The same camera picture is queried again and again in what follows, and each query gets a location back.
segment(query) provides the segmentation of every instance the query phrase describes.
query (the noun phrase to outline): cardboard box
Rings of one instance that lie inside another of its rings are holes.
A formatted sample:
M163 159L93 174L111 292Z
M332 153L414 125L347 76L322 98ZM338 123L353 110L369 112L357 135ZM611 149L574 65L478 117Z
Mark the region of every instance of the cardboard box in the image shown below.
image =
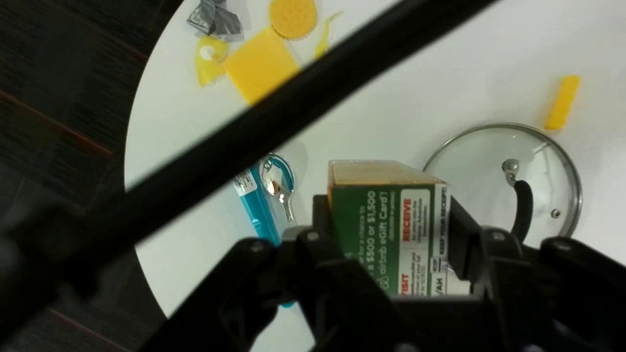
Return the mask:
M447 292L443 182L390 161L328 166L334 237L388 295Z

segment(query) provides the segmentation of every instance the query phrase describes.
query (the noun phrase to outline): table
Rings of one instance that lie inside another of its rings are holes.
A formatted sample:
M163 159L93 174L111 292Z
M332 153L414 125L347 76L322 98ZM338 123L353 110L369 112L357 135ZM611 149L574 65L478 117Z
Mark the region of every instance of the table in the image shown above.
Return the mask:
M214 131L244 102L224 78L199 88L193 76L195 31L185 0L154 47L130 110L124 184ZM390 0L316 0L320 20L341 10L330 41L351 33ZM228 0L244 37L267 26L267 0ZM289 43L310 61L320 26ZM626 262L619 204L626 188L626 6L621 0L504 0L455 33L410 57L341 102L277 153L294 172L296 223L310 223L310 196L326 186L330 159L394 159L420 168L455 133L492 121L539 125L561 74L582 76L564 131L564 147L582 180L582 215L574 237ZM249 237L226 186L136 247L146 280L165 315L197 286L220 254ZM304 350L310 335L294 309L281 309L253 350Z

